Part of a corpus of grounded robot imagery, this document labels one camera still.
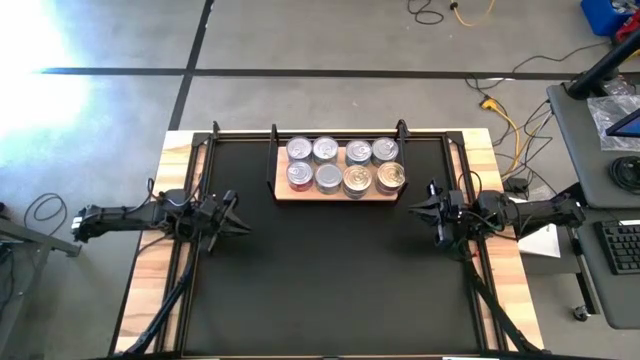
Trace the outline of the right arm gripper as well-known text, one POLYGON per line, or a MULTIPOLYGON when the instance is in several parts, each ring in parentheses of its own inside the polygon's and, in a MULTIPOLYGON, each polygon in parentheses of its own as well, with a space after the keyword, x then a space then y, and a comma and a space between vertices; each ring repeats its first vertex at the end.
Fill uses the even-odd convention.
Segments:
POLYGON ((429 196, 424 201, 410 205, 409 213, 429 225, 438 225, 439 248, 449 248, 478 237, 478 213, 465 202, 461 190, 450 191, 441 199, 439 196, 429 196))

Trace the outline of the dark tablet screen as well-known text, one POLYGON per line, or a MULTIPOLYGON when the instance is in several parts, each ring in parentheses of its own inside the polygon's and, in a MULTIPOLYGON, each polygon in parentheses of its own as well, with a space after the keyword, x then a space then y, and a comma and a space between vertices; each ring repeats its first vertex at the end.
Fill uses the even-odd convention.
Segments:
POLYGON ((608 127, 607 136, 640 138, 640 108, 608 127))

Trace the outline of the silver-lid white-green can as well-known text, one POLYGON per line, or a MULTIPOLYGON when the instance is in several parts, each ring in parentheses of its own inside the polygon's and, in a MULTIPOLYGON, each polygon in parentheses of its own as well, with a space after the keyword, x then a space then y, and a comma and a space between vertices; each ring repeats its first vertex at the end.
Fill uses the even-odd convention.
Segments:
POLYGON ((345 147, 345 162, 348 166, 366 166, 372 155, 371 145, 364 140, 352 140, 345 147))

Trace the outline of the grey desk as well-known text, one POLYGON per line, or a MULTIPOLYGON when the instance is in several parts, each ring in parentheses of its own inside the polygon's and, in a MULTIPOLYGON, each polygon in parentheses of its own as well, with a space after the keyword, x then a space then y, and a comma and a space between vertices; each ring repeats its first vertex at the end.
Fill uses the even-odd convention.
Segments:
POLYGON ((600 245, 594 224, 635 220, 640 224, 640 195, 633 195, 610 179, 613 160, 624 154, 603 151, 593 117, 585 100, 570 97, 564 85, 546 89, 578 182, 574 188, 586 220, 577 229, 577 237, 589 268, 595 292, 607 323, 614 329, 640 330, 640 273, 615 275, 600 245))

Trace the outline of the silver-lid yellow-teal can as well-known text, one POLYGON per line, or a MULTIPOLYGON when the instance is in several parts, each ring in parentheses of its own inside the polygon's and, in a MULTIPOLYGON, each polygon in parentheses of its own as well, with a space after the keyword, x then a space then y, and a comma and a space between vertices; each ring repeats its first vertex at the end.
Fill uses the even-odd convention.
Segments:
POLYGON ((316 164, 335 163, 338 150, 339 144, 332 137, 318 137, 312 144, 313 160, 316 164))

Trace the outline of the silver-lid green tuna can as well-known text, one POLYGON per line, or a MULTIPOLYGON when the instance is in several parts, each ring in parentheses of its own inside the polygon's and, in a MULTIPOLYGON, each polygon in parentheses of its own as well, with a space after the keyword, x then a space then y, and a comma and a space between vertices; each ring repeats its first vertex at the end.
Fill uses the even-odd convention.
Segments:
POLYGON ((377 138, 371 145, 371 162, 395 161, 399 154, 399 145, 389 137, 377 138))

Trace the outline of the blue plastic bin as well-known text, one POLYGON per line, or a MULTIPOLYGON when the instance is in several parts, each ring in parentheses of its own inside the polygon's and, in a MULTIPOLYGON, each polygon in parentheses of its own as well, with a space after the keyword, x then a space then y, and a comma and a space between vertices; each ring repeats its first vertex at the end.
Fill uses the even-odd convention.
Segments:
POLYGON ((597 36, 613 36, 632 15, 624 9, 617 11, 613 0, 581 0, 580 7, 589 23, 591 31, 597 36))

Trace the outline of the red and black object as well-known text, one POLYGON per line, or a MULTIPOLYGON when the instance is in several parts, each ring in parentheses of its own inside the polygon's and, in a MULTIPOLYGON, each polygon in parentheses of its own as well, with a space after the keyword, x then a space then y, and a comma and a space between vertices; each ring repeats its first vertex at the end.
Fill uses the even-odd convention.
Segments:
POLYGON ((615 42, 622 43, 631 34, 640 29, 640 14, 634 14, 628 18, 625 23, 617 30, 615 34, 615 42))

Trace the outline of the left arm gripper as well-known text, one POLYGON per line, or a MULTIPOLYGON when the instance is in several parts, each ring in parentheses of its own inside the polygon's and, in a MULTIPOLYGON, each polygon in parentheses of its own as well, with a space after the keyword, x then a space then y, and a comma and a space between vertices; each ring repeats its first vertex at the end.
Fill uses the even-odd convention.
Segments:
POLYGON ((199 235, 202 240, 211 238, 207 245, 208 252, 212 252, 222 240, 251 233, 251 227, 234 213, 233 208, 225 206, 222 200, 218 201, 214 194, 205 195, 198 207, 199 235))

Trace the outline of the silver-lid blue can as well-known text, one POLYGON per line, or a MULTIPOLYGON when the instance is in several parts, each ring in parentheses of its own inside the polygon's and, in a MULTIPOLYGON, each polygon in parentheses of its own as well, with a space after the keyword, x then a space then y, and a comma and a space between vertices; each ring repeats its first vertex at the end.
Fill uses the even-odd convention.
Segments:
POLYGON ((312 142, 306 137, 296 136, 287 141, 286 152, 290 162, 309 162, 312 151, 312 142))

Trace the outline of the wooden shelf with black frame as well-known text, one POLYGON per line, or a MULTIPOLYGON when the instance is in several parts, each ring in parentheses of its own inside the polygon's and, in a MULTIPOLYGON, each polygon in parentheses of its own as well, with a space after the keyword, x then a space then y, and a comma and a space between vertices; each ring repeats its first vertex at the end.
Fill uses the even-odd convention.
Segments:
POLYGON ((318 193, 315 185, 312 185, 308 192, 293 192, 289 187, 286 177, 286 168, 289 159, 286 152, 286 143, 296 136, 304 136, 309 140, 314 140, 321 136, 333 137, 340 143, 337 165, 341 169, 346 168, 345 145, 351 140, 375 140, 379 137, 390 137, 399 145, 399 154, 396 161, 404 164, 404 145, 407 137, 396 136, 396 127, 391 129, 329 129, 329 130, 282 130, 279 131, 276 125, 271 128, 268 147, 267 175, 266 181, 273 197, 277 201, 353 201, 345 196, 344 190, 340 189, 337 196, 322 196, 318 193))

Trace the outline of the grey metal stand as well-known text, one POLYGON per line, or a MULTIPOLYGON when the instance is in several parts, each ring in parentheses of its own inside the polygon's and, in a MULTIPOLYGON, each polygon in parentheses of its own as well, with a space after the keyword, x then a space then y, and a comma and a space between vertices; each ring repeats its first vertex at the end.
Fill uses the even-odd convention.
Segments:
POLYGON ((81 247, 29 229, 0 214, 0 360, 9 360, 16 329, 38 287, 49 254, 76 257, 81 247))

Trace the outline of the black keyboard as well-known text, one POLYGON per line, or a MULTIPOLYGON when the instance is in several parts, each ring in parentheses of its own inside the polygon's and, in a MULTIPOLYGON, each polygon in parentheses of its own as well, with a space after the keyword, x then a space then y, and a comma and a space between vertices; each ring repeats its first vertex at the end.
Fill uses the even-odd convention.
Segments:
POLYGON ((599 221, 593 228, 614 275, 640 274, 640 220, 599 221))

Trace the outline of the clear plastic bag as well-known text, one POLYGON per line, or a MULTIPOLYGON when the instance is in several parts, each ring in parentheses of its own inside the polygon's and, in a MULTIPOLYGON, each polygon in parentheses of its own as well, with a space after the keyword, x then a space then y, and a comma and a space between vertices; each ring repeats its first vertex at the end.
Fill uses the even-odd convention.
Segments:
POLYGON ((596 125, 602 151, 627 151, 640 153, 640 118, 629 124, 637 136, 609 136, 606 130, 636 110, 640 110, 640 95, 616 95, 587 100, 588 109, 596 125))

